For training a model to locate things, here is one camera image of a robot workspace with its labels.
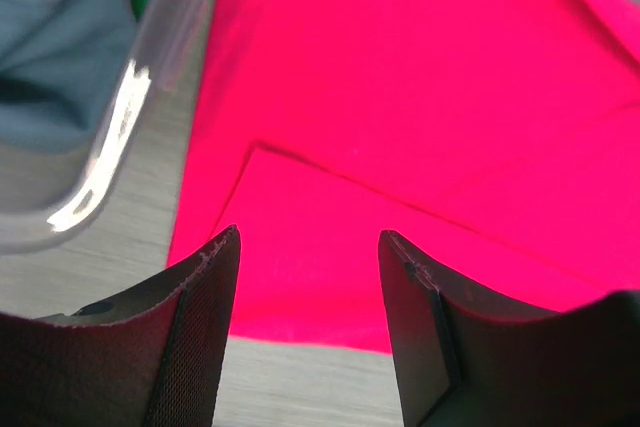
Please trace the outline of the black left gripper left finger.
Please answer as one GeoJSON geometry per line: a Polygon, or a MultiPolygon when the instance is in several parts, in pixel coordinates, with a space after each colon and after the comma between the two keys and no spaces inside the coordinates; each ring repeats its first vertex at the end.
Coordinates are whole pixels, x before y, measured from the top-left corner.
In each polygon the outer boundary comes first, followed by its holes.
{"type": "Polygon", "coordinates": [[[209,426],[240,262],[229,227],[71,315],[1,317],[5,426],[209,426]]]}

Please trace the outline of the magenta red t-shirt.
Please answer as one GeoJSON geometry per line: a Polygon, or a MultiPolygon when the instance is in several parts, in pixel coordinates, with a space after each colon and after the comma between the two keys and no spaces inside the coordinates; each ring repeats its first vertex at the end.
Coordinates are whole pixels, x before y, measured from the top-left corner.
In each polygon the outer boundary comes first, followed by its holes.
{"type": "Polygon", "coordinates": [[[639,285],[635,0],[217,0],[169,251],[236,225],[231,331],[388,352],[394,230],[568,310],[639,285]]]}

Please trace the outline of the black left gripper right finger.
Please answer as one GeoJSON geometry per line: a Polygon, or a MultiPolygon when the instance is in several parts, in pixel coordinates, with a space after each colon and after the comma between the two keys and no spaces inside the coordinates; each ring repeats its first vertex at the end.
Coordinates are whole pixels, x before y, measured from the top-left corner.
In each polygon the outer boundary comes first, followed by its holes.
{"type": "Polygon", "coordinates": [[[565,313],[492,290],[399,233],[379,238],[407,426],[635,426],[639,295],[565,313]]]}

